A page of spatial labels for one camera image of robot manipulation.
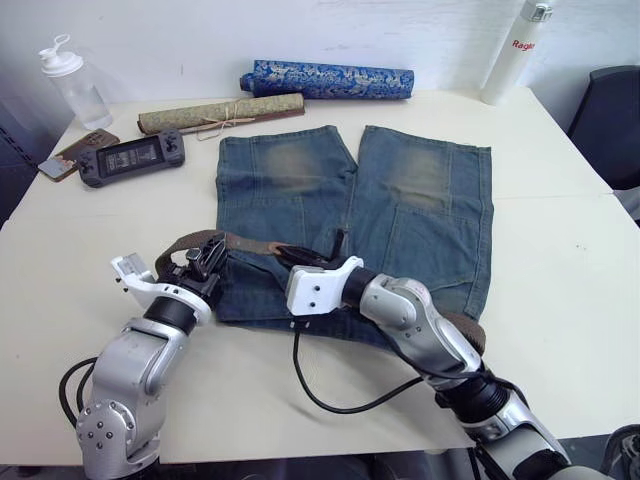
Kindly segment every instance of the white water bottle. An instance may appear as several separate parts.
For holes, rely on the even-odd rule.
[[[93,84],[84,60],[73,52],[58,53],[60,45],[70,39],[68,34],[58,35],[53,39],[52,48],[39,52],[42,72],[58,87],[85,128],[95,130],[107,127],[113,119]]]
[[[552,11],[547,3],[526,0],[480,92],[483,102],[499,105],[515,85],[536,46],[540,30],[549,20]]]

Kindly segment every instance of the black chair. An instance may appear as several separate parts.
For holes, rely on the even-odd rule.
[[[589,75],[569,138],[614,190],[640,186],[640,67]]]

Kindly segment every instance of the smartphone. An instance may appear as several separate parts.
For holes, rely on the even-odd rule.
[[[115,135],[99,128],[85,135],[73,145],[47,158],[38,165],[38,169],[54,182],[67,178],[78,169],[75,157],[87,149],[98,150],[102,147],[108,147],[120,143],[120,139]]]

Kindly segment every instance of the blue jeans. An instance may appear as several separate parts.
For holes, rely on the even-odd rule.
[[[333,126],[220,143],[217,228],[341,254],[424,283],[442,313],[478,320],[491,276],[491,150],[367,126],[359,164]],[[289,329],[289,272],[272,256],[234,251],[219,320]],[[298,320],[305,332],[383,346],[351,309]]]

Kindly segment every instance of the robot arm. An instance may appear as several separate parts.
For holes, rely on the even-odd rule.
[[[287,248],[281,249],[285,257]],[[358,308],[435,389],[438,404],[453,410],[476,442],[476,453],[490,478],[609,478],[570,465],[560,443],[523,399],[487,371],[466,338],[440,315],[423,284],[366,270],[357,257],[340,266],[325,260],[292,268],[286,292],[291,313],[322,314],[345,305]]]
[[[221,234],[187,251],[188,264],[173,265],[158,282],[137,254],[112,260],[117,281],[146,312],[98,357],[91,399],[78,415],[76,434],[91,480],[152,474],[166,415],[164,387],[194,327],[212,320],[226,255]]]

